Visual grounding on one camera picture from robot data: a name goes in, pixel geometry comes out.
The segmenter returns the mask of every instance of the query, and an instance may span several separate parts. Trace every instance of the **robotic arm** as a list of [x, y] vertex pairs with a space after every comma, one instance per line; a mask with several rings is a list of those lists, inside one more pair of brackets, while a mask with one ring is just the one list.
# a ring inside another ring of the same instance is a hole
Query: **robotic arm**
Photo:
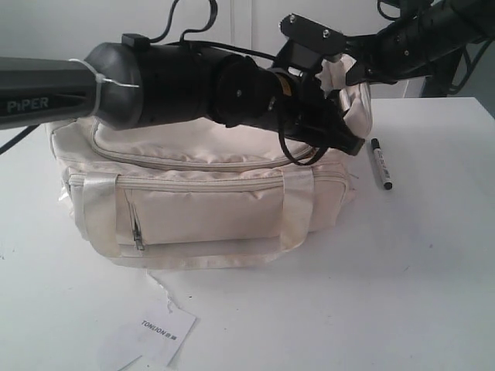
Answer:
[[[338, 94], [325, 96], [316, 74], [323, 60], [342, 53], [357, 62], [347, 85], [395, 83], [431, 74], [438, 58], [495, 36], [495, 1], [444, 0], [391, 23], [377, 35], [345, 36], [299, 15], [280, 25], [288, 41], [276, 57], [219, 43], [180, 41], [154, 45], [124, 34], [121, 43], [97, 46], [85, 61], [0, 58], [0, 129], [95, 115], [114, 129], [208, 117], [232, 128], [239, 124], [277, 131], [285, 138], [356, 155], [364, 140], [345, 125]], [[262, 69], [251, 54], [273, 60]]]

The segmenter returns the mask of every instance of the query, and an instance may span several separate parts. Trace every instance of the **zip tie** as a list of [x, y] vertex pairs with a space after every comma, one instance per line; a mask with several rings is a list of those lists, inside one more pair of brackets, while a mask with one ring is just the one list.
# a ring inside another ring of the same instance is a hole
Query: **zip tie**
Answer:
[[101, 103], [101, 87], [103, 86], [104, 83], [112, 83], [114, 85], [117, 85], [118, 87], [140, 87], [139, 85], [134, 85], [132, 83], [119, 83], [118, 81], [112, 80], [107, 78], [104, 74], [99, 73], [96, 71], [96, 69], [91, 66], [88, 62], [85, 60], [76, 60], [76, 59], [71, 59], [69, 62], [78, 62], [85, 66], [86, 68], [89, 69], [94, 75], [94, 78], [96, 80], [96, 101], [94, 102], [94, 108], [91, 111], [88, 116], [94, 116], [98, 110], [100, 109], [100, 103]]

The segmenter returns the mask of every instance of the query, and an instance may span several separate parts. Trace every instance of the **screw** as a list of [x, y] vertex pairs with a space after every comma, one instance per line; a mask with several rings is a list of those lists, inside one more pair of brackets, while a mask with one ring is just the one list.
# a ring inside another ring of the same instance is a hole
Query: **screw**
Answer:
[[270, 99], [270, 104], [268, 105], [268, 111], [273, 111], [273, 107], [275, 106], [276, 101], [277, 101], [277, 99], [275, 97]]

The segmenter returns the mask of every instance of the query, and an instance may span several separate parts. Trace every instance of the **black marker cap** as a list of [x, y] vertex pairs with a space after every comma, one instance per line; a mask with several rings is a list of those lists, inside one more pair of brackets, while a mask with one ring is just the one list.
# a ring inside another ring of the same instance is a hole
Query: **black marker cap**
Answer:
[[378, 141], [378, 139], [376, 138], [371, 139], [371, 147], [373, 150], [380, 147], [380, 142]]

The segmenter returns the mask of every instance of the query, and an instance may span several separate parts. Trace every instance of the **zipper pull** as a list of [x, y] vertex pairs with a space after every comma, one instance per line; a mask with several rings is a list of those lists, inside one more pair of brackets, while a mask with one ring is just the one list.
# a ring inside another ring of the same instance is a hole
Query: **zipper pull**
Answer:
[[132, 229], [132, 237], [134, 238], [136, 249], [139, 251], [144, 251], [145, 245], [142, 242], [141, 230], [136, 222], [134, 222], [134, 228]]

